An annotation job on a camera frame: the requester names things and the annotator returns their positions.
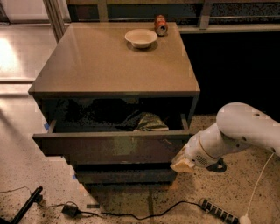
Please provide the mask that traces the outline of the yellow foam padded gripper finger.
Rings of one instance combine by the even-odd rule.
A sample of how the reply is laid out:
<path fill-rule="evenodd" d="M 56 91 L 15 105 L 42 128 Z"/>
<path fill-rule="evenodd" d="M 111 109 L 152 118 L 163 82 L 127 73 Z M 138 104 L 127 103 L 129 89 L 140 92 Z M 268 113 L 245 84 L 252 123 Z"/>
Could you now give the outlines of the yellow foam padded gripper finger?
<path fill-rule="evenodd" d="M 170 167 L 177 173 L 192 173 L 194 172 L 194 163 L 191 162 L 185 155 L 186 147 L 184 146 L 171 161 Z"/>

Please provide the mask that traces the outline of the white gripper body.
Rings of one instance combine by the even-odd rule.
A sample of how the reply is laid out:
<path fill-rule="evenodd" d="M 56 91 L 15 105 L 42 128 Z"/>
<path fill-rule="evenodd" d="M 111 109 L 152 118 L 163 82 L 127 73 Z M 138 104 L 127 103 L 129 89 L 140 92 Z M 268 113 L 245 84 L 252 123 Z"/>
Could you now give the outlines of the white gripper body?
<path fill-rule="evenodd" d="M 225 172 L 227 165 L 222 157 L 243 151 L 248 147 L 247 143 L 225 136 L 215 123 L 193 135 L 182 152 L 190 168 L 198 166 L 210 172 Z"/>

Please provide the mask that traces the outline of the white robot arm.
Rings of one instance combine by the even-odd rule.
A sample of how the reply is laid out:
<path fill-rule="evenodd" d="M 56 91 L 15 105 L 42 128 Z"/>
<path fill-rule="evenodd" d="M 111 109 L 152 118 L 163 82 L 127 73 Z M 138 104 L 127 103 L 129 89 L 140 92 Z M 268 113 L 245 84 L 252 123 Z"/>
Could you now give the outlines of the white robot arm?
<path fill-rule="evenodd" d="M 280 156 L 280 123 L 241 102 L 224 105 L 216 123 L 191 136 L 171 161 L 175 172 L 193 172 L 195 166 L 212 172 L 227 169 L 222 156 L 254 145 Z"/>

